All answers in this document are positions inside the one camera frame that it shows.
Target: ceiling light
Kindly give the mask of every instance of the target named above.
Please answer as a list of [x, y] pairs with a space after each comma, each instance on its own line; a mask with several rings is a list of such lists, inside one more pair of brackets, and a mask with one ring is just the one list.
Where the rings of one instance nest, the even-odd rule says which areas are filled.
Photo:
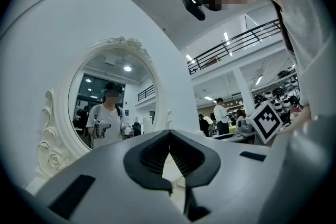
[[261, 81], [261, 79], [262, 79], [262, 76], [260, 76], [260, 77], [258, 78], [256, 85], [259, 84], [259, 82]]
[[227, 32], [224, 33], [225, 40], [227, 41], [227, 45], [230, 45], [229, 36], [227, 35]]
[[189, 54], [186, 55], [186, 58], [188, 58], [188, 60], [191, 61], [191, 63], [195, 63], [195, 61], [193, 60], [193, 58], [190, 57]]

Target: black metal railing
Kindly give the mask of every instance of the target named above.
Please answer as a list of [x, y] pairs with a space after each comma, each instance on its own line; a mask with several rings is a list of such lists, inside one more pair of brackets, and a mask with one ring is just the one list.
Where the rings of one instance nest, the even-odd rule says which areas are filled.
[[138, 102], [141, 99], [147, 98], [148, 96], [150, 96], [154, 92], [155, 92], [154, 86], [153, 85], [149, 86], [147, 89], [143, 90], [142, 92], [140, 92], [138, 94]]
[[280, 32], [279, 19], [275, 19], [241, 33], [190, 60], [187, 63], [189, 73], [194, 74], [198, 70], [204, 69], [218, 61], [221, 61], [224, 56], [230, 54], [232, 55], [238, 50], [257, 42], [262, 42], [263, 39], [276, 35]]

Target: black pants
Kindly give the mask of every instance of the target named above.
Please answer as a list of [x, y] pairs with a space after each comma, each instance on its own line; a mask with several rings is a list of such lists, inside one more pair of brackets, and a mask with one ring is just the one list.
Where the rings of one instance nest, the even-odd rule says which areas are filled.
[[221, 121], [217, 122], [218, 135], [230, 133], [229, 124]]

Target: mirror frame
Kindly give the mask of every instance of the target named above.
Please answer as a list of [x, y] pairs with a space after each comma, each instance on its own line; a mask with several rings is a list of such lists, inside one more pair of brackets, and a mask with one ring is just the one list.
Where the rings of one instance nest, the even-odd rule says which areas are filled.
[[167, 129], [169, 111], [162, 79], [150, 55], [142, 44], [133, 38], [109, 38], [95, 42], [78, 55], [68, 71], [57, 83], [56, 88], [46, 93], [47, 105], [43, 107], [45, 116], [42, 136], [37, 148], [37, 173], [49, 179], [70, 165], [91, 149], [78, 136], [69, 115], [69, 92], [72, 81], [80, 68], [90, 59], [110, 49], [122, 49], [138, 57], [148, 71], [155, 89], [155, 119], [153, 132]]

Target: ornate white mirror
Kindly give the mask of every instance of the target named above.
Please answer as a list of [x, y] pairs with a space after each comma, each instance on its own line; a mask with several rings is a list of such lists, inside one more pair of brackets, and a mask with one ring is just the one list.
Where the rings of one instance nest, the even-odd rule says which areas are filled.
[[153, 132], [159, 109], [154, 66], [141, 44], [116, 39], [96, 46], [77, 70], [68, 98], [72, 127], [90, 149]]

